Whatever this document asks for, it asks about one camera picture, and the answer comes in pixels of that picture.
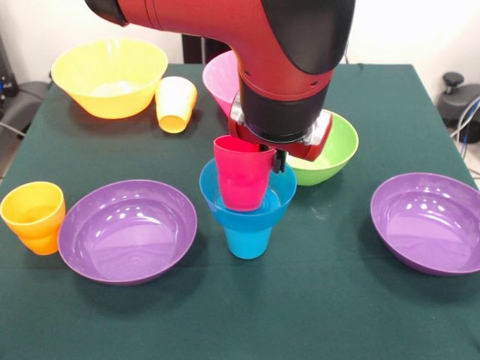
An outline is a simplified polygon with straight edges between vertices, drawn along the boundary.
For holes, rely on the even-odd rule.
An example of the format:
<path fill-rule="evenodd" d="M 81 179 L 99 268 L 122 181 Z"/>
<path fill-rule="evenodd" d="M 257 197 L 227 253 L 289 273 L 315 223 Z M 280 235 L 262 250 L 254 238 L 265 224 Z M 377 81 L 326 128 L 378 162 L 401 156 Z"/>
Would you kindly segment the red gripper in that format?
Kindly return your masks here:
<path fill-rule="evenodd" d="M 306 161 L 315 161 L 321 154 L 333 124 L 333 115 L 322 110 L 307 133 L 295 142 L 272 142 L 263 139 L 247 127 L 245 116 L 241 108 L 240 92 L 237 91 L 229 111 L 229 134 L 240 140 L 253 144 L 263 144 L 275 148 L 272 170 L 274 173 L 283 173 L 286 167 L 287 155 L 301 158 Z"/>

